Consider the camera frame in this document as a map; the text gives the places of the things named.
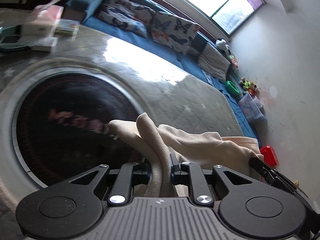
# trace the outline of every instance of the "sofa armrest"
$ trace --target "sofa armrest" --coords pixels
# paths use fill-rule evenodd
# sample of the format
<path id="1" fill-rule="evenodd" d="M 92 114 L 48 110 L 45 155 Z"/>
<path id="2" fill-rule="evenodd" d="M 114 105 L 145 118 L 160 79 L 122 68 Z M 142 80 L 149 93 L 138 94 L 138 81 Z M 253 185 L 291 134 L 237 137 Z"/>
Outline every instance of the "sofa armrest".
<path id="1" fill-rule="evenodd" d="M 85 18 L 81 21 L 82 23 L 94 14 L 101 2 L 102 0 L 69 0 L 66 2 L 65 8 L 76 12 L 84 12 Z"/>

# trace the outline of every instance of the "window frame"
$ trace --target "window frame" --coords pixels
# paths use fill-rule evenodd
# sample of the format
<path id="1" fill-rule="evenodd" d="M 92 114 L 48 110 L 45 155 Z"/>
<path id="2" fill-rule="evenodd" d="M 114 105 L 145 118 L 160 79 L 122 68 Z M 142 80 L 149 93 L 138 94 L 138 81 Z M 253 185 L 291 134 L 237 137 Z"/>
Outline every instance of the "window frame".
<path id="1" fill-rule="evenodd" d="M 193 7 L 194 9 L 196 9 L 197 11 L 199 11 L 203 16 L 205 16 L 207 19 L 209 19 L 224 35 L 226 35 L 228 38 L 230 38 L 230 36 L 247 20 L 249 19 L 256 11 L 253 10 L 253 12 L 247 16 L 247 18 L 241 22 L 241 24 L 239 24 L 230 34 L 227 33 L 215 20 L 212 19 L 212 17 L 217 14 L 221 8 L 223 6 L 225 6 L 225 4 L 227 2 L 229 2 L 230 0 L 225 1 L 211 16 L 206 15 L 201 9 L 199 9 L 197 6 L 195 6 L 193 3 L 191 3 L 189 0 L 184 0 L 187 4 L 189 4 L 191 7 Z"/>

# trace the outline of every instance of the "stuffed animal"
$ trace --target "stuffed animal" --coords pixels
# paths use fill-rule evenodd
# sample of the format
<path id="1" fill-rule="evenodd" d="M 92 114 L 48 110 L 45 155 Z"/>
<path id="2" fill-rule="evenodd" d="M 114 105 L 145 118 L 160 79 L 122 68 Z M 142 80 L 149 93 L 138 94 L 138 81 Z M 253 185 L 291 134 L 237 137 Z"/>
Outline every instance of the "stuffed animal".
<path id="1" fill-rule="evenodd" d="M 218 47 L 218 49 L 223 51 L 226 54 L 226 56 L 229 56 L 231 54 L 230 46 L 226 43 L 224 39 L 217 39 L 216 46 Z"/>
<path id="2" fill-rule="evenodd" d="M 239 81 L 239 85 L 242 86 L 245 91 L 249 91 L 252 95 L 255 95 L 259 91 L 259 88 L 254 82 L 247 81 L 245 78 L 242 78 Z"/>

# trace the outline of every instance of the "ribbed gray panel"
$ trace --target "ribbed gray panel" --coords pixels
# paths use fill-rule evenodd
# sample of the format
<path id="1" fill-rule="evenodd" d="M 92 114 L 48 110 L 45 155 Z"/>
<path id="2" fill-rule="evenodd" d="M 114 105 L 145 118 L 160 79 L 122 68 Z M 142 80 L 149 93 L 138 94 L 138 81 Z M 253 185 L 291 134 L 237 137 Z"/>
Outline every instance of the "ribbed gray panel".
<path id="1" fill-rule="evenodd" d="M 135 197 L 127 206 L 108 209 L 98 226 L 74 240 L 243 239 L 225 228 L 212 209 L 193 206 L 187 198 Z"/>

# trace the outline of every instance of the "pillow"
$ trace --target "pillow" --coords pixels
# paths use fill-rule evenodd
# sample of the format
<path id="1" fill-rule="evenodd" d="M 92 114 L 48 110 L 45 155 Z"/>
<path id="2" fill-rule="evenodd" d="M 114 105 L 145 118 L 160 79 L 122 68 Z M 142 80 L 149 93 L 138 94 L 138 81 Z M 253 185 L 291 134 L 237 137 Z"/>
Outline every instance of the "pillow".
<path id="1" fill-rule="evenodd" d="M 156 12 L 151 26 L 152 39 L 174 51 L 186 54 L 200 25 L 164 12 Z"/>
<path id="2" fill-rule="evenodd" d="M 146 25 L 151 24 L 155 13 L 151 8 L 129 0 L 107 0 L 98 18 L 146 38 Z"/>
<path id="3" fill-rule="evenodd" d="M 198 58 L 198 65 L 213 77 L 218 78 L 222 83 L 226 82 L 230 62 L 208 42 Z"/>

